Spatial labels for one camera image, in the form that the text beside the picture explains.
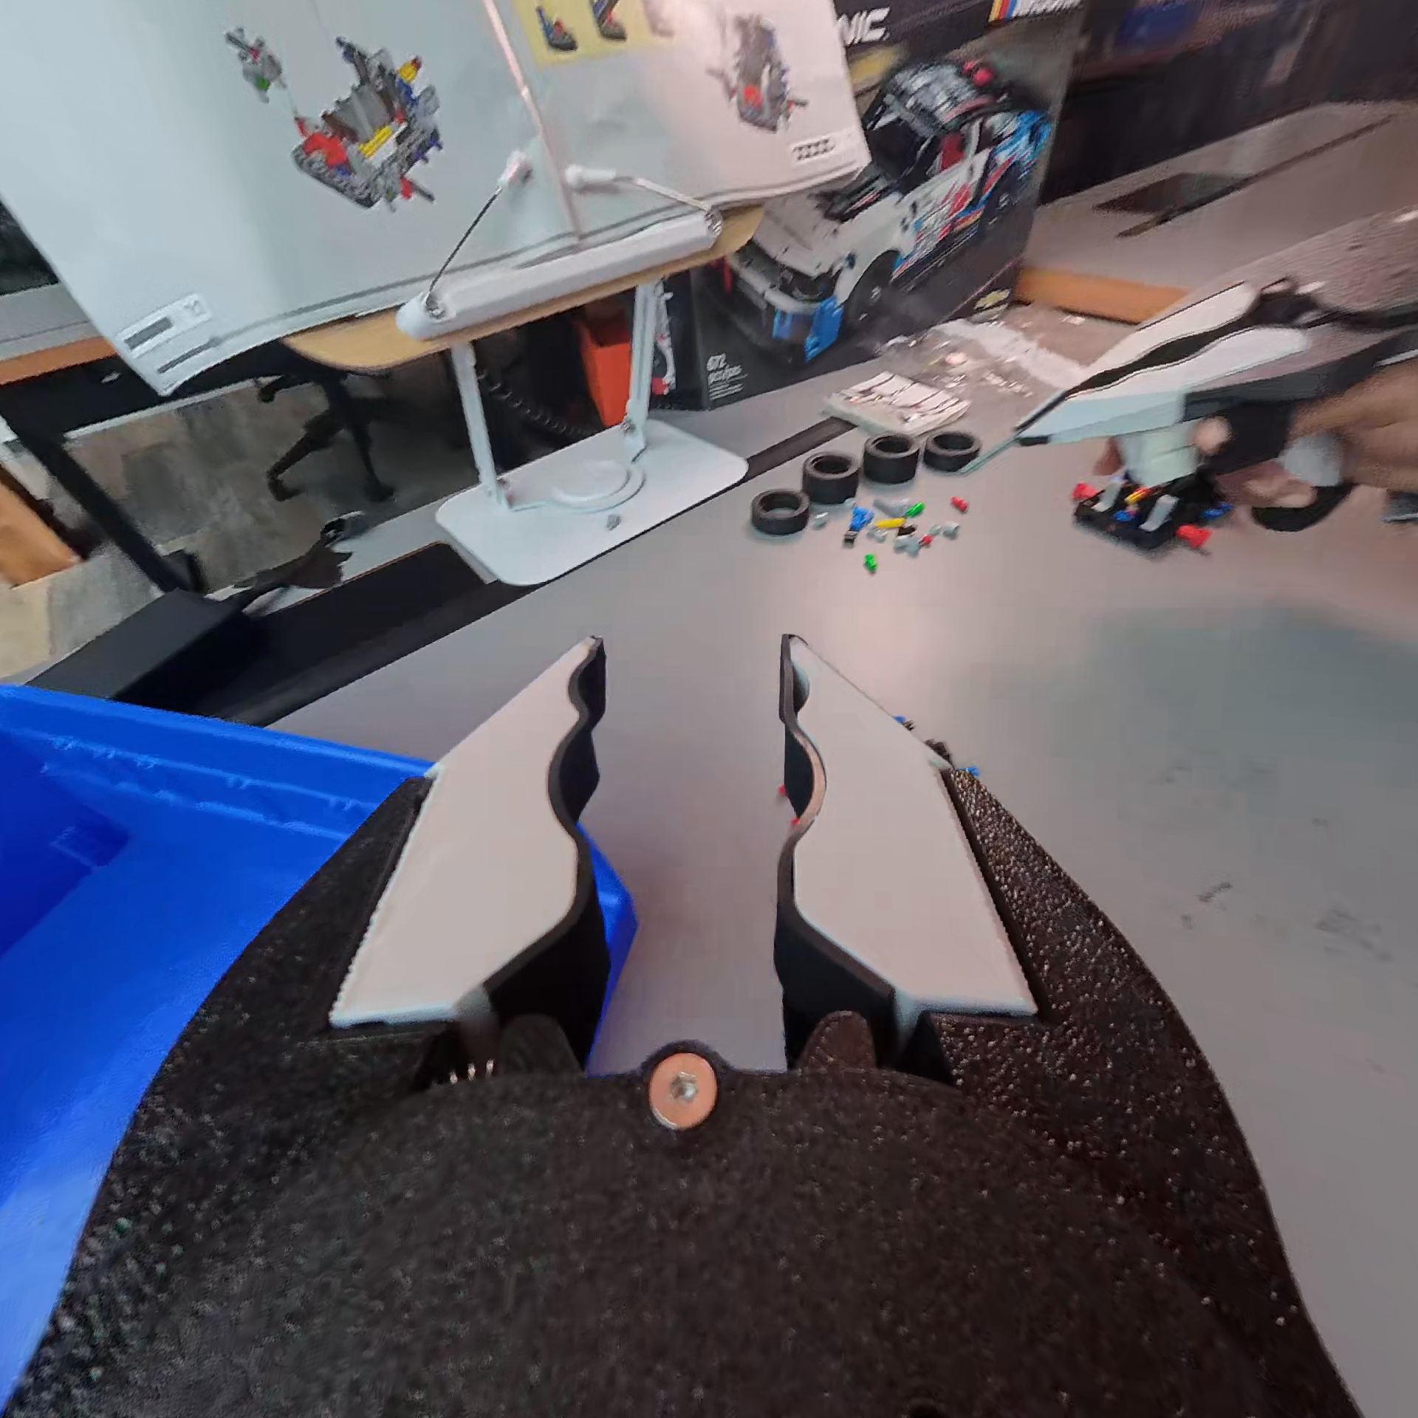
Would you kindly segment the pile of small toy pins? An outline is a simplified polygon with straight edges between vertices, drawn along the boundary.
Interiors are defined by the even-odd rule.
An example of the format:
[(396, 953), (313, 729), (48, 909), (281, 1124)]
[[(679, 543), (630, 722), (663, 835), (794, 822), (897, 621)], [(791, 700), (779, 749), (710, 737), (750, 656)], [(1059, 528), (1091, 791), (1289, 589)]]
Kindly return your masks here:
[[(894, 713), (892, 717), (907, 732), (911, 732), (916, 739), (919, 739), (921, 744), (928, 749), (929, 754), (934, 754), (934, 757), (938, 757), (941, 762), (944, 762), (948, 769), (965, 771), (970, 776), (982, 778), (982, 766), (980, 764), (977, 764), (975, 761), (965, 761), (963, 757), (958, 757), (956, 754), (953, 754), (950, 744), (943, 737), (931, 737), (931, 735), (924, 734), (919, 729), (917, 720), (914, 717), (906, 715), (906, 713)], [(791, 735), (786, 732), (784, 764), (782, 764), (782, 773), (781, 773), (781, 783), (776, 789), (776, 796), (777, 796), (779, 801), (789, 803), (793, 806), (793, 811), (794, 811), (793, 823), (796, 825), (799, 822), (799, 818), (803, 816), (803, 813), (796, 806), (796, 796), (793, 795), (793, 784), (789, 783), (789, 774), (791, 774), (791, 771), (794, 771), (793, 762), (791, 762), (791, 756), (793, 756), (791, 754)]]

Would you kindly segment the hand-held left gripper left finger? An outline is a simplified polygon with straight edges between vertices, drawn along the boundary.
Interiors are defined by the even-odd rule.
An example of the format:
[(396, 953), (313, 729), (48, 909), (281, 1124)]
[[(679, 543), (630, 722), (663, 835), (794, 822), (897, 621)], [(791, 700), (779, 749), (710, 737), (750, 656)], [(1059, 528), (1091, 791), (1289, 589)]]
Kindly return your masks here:
[(578, 639), (426, 773), (332, 1026), (598, 1026), (610, 943), (580, 820), (607, 668), (603, 639)]

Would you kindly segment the person's right hand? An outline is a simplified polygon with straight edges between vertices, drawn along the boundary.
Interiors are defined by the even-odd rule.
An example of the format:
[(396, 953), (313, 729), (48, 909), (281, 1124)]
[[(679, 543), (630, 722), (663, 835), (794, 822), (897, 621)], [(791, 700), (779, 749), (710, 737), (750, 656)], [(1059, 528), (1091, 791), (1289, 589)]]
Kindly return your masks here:
[[(1343, 477), (1383, 491), (1417, 491), (1417, 359), (1372, 373), (1361, 383), (1299, 406), (1294, 437), (1334, 437)], [(1319, 491), (1277, 459), (1218, 477), (1228, 501), (1253, 508), (1307, 508)]]

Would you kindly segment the neighbouring grey table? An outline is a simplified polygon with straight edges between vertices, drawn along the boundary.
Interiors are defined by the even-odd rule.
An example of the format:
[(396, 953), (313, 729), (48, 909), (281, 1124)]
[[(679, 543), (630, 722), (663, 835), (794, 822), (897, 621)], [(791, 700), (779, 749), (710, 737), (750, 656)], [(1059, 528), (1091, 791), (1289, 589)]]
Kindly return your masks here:
[(1323, 102), (1041, 205), (1017, 302), (1139, 325), (1415, 194), (1414, 101)]

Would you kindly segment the black office chair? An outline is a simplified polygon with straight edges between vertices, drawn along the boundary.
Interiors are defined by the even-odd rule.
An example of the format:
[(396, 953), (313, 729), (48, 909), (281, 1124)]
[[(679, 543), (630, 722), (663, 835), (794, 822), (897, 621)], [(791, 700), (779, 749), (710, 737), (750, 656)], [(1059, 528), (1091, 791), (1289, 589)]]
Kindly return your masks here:
[(310, 455), (330, 450), (340, 433), (349, 433), (360, 459), (367, 496), (374, 502), (394, 499), (396, 489), (377, 470), (371, 430), (377, 421), (399, 423), (404, 408), (387, 396), (352, 393), (347, 376), (342, 373), (322, 378), (284, 374), (257, 381), (257, 400), (274, 403), (278, 394), (303, 384), (322, 388), (325, 393), (325, 410), (308, 418), (298, 442), (268, 467), (264, 481), (271, 496), (278, 502), (295, 499), (298, 491), (288, 486), (288, 472)]

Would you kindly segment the wooden table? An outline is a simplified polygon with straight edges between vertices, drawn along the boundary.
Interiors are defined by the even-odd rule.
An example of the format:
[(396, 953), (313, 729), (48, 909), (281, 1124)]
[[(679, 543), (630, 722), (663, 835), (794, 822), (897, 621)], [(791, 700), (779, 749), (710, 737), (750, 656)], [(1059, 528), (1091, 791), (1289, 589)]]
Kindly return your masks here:
[(3, 415), (19, 443), (159, 592), (205, 594), (198, 557), (163, 553), (67, 447), (75, 432), (168, 403), (97, 335), (3, 361)]

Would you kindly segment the sticker sheet booklet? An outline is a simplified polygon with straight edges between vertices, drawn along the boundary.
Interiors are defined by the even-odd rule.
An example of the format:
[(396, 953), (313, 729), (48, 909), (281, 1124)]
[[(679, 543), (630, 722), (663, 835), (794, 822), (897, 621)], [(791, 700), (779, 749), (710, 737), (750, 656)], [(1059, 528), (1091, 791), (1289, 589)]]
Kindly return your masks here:
[(928, 437), (960, 421), (970, 400), (934, 383), (880, 371), (825, 400), (825, 413), (874, 435)]

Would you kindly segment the instruction manual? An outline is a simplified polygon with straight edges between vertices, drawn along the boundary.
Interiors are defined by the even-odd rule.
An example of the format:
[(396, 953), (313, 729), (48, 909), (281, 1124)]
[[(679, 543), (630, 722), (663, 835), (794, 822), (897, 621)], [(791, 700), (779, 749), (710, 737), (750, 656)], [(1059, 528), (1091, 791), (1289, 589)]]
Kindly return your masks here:
[(708, 251), (868, 158), (833, 3), (3, 3), (4, 207), (168, 394)]

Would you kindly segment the black toy frame assembly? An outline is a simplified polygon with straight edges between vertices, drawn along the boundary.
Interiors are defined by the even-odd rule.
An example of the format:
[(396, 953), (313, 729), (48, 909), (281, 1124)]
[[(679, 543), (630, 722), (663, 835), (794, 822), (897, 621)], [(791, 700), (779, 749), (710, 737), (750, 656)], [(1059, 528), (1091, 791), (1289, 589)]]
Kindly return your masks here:
[(1107, 484), (1078, 482), (1071, 497), (1074, 523), (1149, 555), (1174, 545), (1204, 550), (1233, 509), (1203, 472), (1142, 484), (1118, 470)]

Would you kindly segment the clear plastic bags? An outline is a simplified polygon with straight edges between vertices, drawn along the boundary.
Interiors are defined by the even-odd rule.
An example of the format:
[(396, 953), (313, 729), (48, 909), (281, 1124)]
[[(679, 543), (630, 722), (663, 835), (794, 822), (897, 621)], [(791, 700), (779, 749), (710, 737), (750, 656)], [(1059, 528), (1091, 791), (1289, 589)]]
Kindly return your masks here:
[(1012, 305), (880, 342), (906, 378), (943, 388), (993, 386), (1036, 398), (1073, 386), (1132, 325), (1046, 305)]

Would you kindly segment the cluster of grey toy connectors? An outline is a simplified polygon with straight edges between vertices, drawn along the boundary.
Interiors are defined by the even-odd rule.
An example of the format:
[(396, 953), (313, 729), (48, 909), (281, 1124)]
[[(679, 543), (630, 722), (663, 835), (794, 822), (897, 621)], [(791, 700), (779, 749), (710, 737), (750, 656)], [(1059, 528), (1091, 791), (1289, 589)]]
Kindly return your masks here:
[[(848, 521), (853, 506), (858, 504), (870, 508), (875, 521), (858, 536), (850, 536)], [(867, 553), (877, 553), (882, 565), (885, 557), (912, 560), (929, 548), (956, 540), (963, 531), (963, 513), (951, 504), (950, 509), (956, 513), (956, 518), (934, 519), (929, 516), (931, 506), (914, 496), (879, 496), (836, 506), (813, 504), (809, 528), (836, 528), (845, 550), (858, 555), (862, 567)]]

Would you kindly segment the grey desk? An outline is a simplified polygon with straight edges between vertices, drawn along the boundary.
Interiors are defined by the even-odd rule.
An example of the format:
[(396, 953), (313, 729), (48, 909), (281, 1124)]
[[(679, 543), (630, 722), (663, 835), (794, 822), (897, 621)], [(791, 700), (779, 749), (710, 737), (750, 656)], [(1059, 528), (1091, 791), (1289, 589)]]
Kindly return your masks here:
[(725, 492), (278, 720), (440, 757), (578, 638), (609, 648), (587, 823), (641, 931), (598, 1039), (784, 1063), (772, 963), (782, 632), (943, 739), (1140, 950), (1245, 1125), (1366, 1414), (1415, 1414), (1415, 531), (1356, 492), (1155, 560), (1071, 518), (1093, 445), (926, 502), (956, 540), (870, 573)]

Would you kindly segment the book stand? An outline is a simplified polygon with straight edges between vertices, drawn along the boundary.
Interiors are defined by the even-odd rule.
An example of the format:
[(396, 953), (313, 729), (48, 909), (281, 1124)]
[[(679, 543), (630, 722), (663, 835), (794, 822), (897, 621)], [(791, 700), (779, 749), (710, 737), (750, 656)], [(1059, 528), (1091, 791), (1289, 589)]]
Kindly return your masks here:
[[(531, 589), (566, 575), (679, 516), (749, 472), (744, 455), (651, 415), (652, 352), (671, 275), (735, 254), (759, 229), (764, 205), (723, 214), (661, 182), (607, 167), (568, 165), (561, 194), (587, 197), (637, 188), (684, 207), (614, 241), (492, 275), (436, 275), (403, 307), (332, 322), (286, 344), (316, 362), (372, 374), (446, 352), (463, 406), (477, 484), (438, 506), (441, 536), (485, 578)], [(634, 293), (627, 410), (609, 430), (497, 467), (475, 342), (598, 298)]]

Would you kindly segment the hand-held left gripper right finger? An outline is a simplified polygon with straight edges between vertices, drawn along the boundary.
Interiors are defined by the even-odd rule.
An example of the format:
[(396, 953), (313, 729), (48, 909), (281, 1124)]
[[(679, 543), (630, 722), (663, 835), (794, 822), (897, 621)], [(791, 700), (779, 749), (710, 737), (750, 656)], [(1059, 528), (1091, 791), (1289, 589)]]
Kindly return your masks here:
[(1036, 1017), (948, 762), (794, 632), (781, 644), (776, 972), (789, 1019)]

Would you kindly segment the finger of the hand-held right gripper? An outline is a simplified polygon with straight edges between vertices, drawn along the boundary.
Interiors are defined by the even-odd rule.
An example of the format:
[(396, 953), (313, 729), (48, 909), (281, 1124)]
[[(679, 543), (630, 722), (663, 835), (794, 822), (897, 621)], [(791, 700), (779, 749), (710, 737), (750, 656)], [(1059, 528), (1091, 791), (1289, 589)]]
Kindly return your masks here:
[(1253, 281), (1238, 281), (1177, 310), (1162, 313), (1113, 344), (1090, 366), (1090, 381), (1125, 378), (1145, 366), (1179, 361), (1221, 334), (1245, 325), (1262, 297)]
[(1184, 357), (1142, 366), (1123, 378), (1073, 391), (1015, 430), (1024, 447), (1140, 433), (1258, 401), (1255, 393), (1282, 362), (1312, 349), (1311, 330), (1253, 325)]

